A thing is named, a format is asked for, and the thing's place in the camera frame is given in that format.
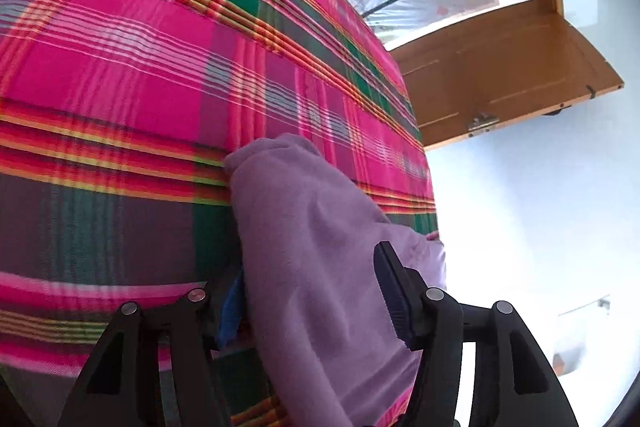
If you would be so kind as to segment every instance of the white floor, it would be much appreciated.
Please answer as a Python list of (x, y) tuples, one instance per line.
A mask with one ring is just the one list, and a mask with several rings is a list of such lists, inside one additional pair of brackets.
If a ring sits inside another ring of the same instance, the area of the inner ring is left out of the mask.
[[(449, 292), (511, 301), (548, 357), (558, 314), (611, 295), (561, 383), (581, 427), (602, 427), (640, 367), (640, 0), (564, 0), (567, 20), (626, 82), (620, 92), (428, 154)], [(465, 349), (458, 420), (468, 424)]]

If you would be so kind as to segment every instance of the plaid fabric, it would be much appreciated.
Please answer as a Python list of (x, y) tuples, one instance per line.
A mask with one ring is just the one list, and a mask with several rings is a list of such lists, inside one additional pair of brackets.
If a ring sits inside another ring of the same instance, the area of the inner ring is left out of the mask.
[[(0, 0), (0, 365), (37, 424), (123, 301), (240, 255), (222, 161), (284, 132), (437, 235), (401, 75), (345, 0)], [(248, 333), (216, 363), (236, 425), (288, 425)]]

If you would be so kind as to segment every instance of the door panel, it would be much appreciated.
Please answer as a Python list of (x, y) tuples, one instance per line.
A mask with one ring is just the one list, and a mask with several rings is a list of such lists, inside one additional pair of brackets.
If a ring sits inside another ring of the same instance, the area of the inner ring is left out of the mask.
[[(391, 53), (427, 148), (623, 86), (598, 51), (545, 0), (473, 17)], [(482, 114), (498, 123), (469, 132)]]

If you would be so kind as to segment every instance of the open door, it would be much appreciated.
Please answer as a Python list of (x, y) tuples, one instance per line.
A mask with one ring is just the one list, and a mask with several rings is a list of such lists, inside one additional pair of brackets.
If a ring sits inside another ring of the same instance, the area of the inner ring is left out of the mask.
[(562, 0), (348, 0), (398, 62), (433, 148), (620, 89)]
[(391, 51), (431, 148), (623, 87), (544, 0), (478, 15)]

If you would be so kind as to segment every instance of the lavender cloth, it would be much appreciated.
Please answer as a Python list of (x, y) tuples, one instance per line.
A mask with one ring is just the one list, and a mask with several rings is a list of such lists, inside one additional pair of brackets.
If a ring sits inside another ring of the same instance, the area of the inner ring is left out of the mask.
[(299, 427), (362, 427), (414, 382), (420, 353), (394, 333), (373, 271), (390, 241), (444, 288), (439, 241), (394, 225), (308, 140), (285, 134), (229, 155), (248, 308), (262, 363)]

